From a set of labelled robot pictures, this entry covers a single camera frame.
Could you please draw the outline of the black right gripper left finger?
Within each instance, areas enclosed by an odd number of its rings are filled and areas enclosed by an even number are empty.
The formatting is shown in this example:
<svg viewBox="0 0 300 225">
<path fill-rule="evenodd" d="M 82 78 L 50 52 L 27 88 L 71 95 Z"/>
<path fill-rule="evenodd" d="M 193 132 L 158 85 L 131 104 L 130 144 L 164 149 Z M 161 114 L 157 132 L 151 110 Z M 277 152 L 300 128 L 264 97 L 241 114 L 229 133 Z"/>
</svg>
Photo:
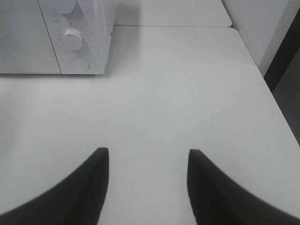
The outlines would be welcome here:
<svg viewBox="0 0 300 225">
<path fill-rule="evenodd" d="M 60 183 L 1 214 L 2 225 L 96 225 L 109 183 L 109 150 L 96 149 Z"/>
</svg>

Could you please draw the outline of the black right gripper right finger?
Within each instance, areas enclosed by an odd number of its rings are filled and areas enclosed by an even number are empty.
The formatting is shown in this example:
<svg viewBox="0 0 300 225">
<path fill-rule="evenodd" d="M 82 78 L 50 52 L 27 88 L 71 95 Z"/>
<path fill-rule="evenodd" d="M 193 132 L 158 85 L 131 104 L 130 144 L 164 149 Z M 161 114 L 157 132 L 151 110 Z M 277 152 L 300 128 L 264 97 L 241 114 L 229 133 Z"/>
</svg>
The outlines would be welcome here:
<svg viewBox="0 0 300 225">
<path fill-rule="evenodd" d="M 198 225 L 298 225 L 299 218 L 237 184 L 201 150 L 190 150 L 187 190 Z"/>
</svg>

